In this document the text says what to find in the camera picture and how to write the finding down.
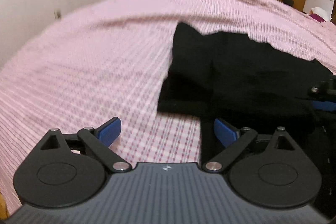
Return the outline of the black garment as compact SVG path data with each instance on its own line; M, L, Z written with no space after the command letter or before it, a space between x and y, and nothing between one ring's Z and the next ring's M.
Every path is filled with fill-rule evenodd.
M322 174L315 205L335 216L335 111L312 106L312 86L331 77L319 61L307 61L258 43L246 34L202 35L179 23L172 62L159 94L157 110L201 120L201 161L224 146L214 121L272 134L284 127Z

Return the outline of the pink checkered bed cover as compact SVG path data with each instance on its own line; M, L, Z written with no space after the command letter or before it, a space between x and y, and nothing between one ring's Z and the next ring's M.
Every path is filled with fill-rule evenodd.
M50 128L122 121L112 149L128 162L195 162L200 123L156 113L178 22L202 34L241 32L335 71L335 26L276 0L104 0L27 42L1 70L1 194L21 205L13 175Z

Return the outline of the black object by wardrobe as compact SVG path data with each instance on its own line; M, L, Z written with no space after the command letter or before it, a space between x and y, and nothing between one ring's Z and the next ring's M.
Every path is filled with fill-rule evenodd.
M290 7L294 6L294 0L282 0L282 3L284 3L285 5L288 5Z

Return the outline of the wall power socket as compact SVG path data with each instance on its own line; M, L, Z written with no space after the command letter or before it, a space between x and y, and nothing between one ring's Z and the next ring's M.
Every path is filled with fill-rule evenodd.
M62 12L60 10L55 10L54 11L54 16L56 20L59 20L62 18Z

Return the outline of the white and purple plush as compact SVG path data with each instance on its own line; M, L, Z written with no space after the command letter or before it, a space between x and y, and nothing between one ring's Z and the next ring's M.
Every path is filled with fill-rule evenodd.
M309 16L311 16L318 22L327 22L330 20L330 16L328 15L328 13L323 8L320 7L311 8Z

